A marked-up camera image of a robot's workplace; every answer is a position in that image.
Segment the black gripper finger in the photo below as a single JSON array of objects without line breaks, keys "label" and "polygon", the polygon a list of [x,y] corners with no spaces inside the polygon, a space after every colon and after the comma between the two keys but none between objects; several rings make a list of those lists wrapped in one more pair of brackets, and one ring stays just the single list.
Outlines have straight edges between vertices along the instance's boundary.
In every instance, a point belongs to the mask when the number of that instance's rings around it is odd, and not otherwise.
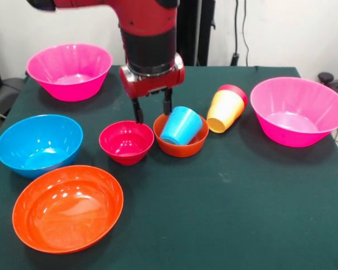
[{"label": "black gripper finger", "polygon": [[143,116],[143,111],[139,104],[139,100],[138,98],[133,98],[131,101],[133,105],[135,120],[137,123],[142,124],[144,122],[144,116]]},{"label": "black gripper finger", "polygon": [[165,115],[172,113],[172,88],[164,90],[163,112]]}]

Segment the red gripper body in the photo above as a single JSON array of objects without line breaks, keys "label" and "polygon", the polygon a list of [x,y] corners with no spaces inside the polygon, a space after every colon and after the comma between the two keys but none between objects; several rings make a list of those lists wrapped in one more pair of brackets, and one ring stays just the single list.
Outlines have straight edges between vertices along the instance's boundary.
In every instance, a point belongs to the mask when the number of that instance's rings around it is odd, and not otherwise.
[{"label": "red gripper body", "polygon": [[172,88],[184,82],[185,66],[182,57],[176,53],[174,66],[158,76],[142,76],[133,73],[127,65],[119,67],[119,76],[130,99],[149,95],[165,88]]}]

